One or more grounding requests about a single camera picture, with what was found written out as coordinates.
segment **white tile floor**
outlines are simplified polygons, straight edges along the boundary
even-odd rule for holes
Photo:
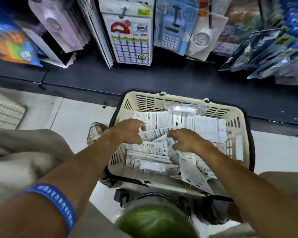
[[[64,137],[74,153],[79,152],[86,145],[90,124],[101,122],[109,124],[116,108],[102,105],[21,92],[1,88],[8,96],[28,106],[28,112],[19,129],[48,128]],[[252,131],[256,150],[255,172],[265,171],[295,171],[298,172],[298,138]],[[98,183],[90,201],[110,220],[120,207],[113,200],[115,190],[108,189]],[[235,222],[223,226],[197,225],[201,238],[207,237]]]

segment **pink package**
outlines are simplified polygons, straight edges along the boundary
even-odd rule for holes
[[[28,0],[28,5],[64,52],[84,48],[84,42],[65,10],[63,0]]]

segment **basket rim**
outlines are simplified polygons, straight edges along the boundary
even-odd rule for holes
[[[116,121],[116,118],[117,118],[117,115],[118,115],[118,112],[120,111],[120,108],[121,108],[121,106],[123,104],[123,101],[124,101],[126,95],[128,93],[130,93],[130,92],[143,92],[143,93],[148,93],[148,94],[161,93],[161,91],[136,89],[136,88],[132,88],[132,89],[126,90],[122,94],[122,96],[120,98],[120,101],[119,101],[119,103],[117,105],[117,108],[116,108],[113,116],[111,117],[111,120],[110,120],[110,123],[109,123],[108,128],[111,128],[111,127],[114,126],[115,121]],[[250,121],[249,121],[249,116],[248,116],[247,112],[243,108],[241,108],[241,107],[239,107],[237,105],[232,105],[232,104],[223,103],[223,102],[214,102],[213,100],[210,99],[209,102],[211,102],[211,101],[212,101],[212,103],[215,103],[215,104],[223,104],[223,105],[235,107],[235,108],[238,108],[238,109],[240,109],[242,111],[242,113],[244,115],[244,119],[245,119],[246,132],[247,132],[248,144],[249,144],[249,168],[248,169],[251,172],[254,172],[254,168],[255,168],[255,145],[254,145],[253,135],[252,135],[251,129],[250,129]],[[130,178],[122,177],[122,176],[113,175],[112,173],[110,173],[110,171],[108,169],[108,165],[106,165],[104,172],[111,179],[121,180],[121,181],[124,181],[124,182],[134,183],[134,184],[138,184],[138,185],[142,185],[142,186],[147,186],[148,187],[148,185],[143,184],[141,181],[139,181],[137,179],[130,179]],[[228,197],[225,197],[225,196],[213,196],[213,197],[215,199],[218,199],[218,200],[232,200],[231,198],[228,198]]]

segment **blue wristband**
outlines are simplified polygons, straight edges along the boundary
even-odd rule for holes
[[[62,216],[65,219],[65,223],[68,228],[68,232],[70,232],[71,228],[74,225],[75,221],[75,213],[71,203],[67,200],[67,198],[58,190],[58,188],[48,185],[48,184],[35,184],[30,188],[24,190],[24,192],[33,192],[38,193],[49,200],[51,200],[55,206],[59,209]]]

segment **person's right arm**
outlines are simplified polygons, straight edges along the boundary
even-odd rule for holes
[[[298,238],[298,203],[266,180],[220,152],[188,129],[171,130],[175,150],[194,152],[223,187],[261,238]]]

